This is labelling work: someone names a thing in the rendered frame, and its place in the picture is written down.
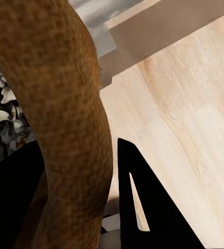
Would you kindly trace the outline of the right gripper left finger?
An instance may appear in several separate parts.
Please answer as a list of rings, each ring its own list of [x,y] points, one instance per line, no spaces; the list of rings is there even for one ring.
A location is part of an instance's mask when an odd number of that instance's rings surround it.
[[[36,140],[0,162],[0,249],[13,249],[44,168]]]

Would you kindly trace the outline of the popcorn bag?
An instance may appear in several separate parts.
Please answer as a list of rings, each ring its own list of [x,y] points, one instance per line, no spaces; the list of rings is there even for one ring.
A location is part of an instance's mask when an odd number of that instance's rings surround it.
[[[13,249],[97,249],[113,146],[97,50],[68,0],[0,0],[0,71],[45,163]]]

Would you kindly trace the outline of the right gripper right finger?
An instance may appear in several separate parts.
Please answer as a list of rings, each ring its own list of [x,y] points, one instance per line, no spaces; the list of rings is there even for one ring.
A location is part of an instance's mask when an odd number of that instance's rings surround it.
[[[137,147],[118,139],[121,249],[205,249]],[[150,231],[138,229],[132,175]]]

